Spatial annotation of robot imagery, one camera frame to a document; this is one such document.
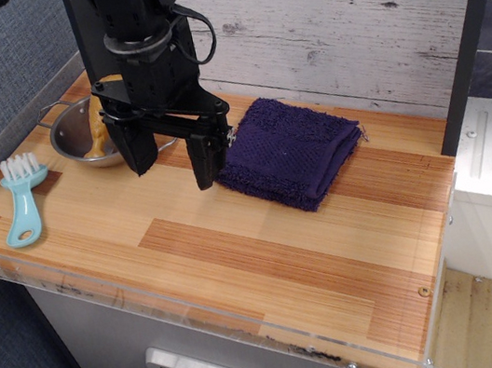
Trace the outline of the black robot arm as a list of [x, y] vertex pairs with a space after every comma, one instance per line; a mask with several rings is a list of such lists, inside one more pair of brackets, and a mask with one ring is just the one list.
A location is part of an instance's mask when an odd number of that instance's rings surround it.
[[177, 0], [89, 0], [103, 24], [103, 45], [118, 81], [98, 79], [102, 121], [131, 170], [154, 165], [158, 134], [185, 141], [199, 189], [211, 187], [232, 144], [229, 105], [199, 84], [190, 20], [207, 22]]

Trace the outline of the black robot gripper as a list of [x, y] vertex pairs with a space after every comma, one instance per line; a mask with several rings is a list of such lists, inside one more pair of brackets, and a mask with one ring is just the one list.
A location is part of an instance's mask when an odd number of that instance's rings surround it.
[[119, 73], [97, 81], [91, 95], [129, 168], [144, 175], [156, 162], [156, 137], [186, 141], [199, 190], [207, 190], [226, 163], [233, 140], [228, 104], [198, 83], [198, 65], [180, 47], [166, 46], [151, 62], [121, 61]]

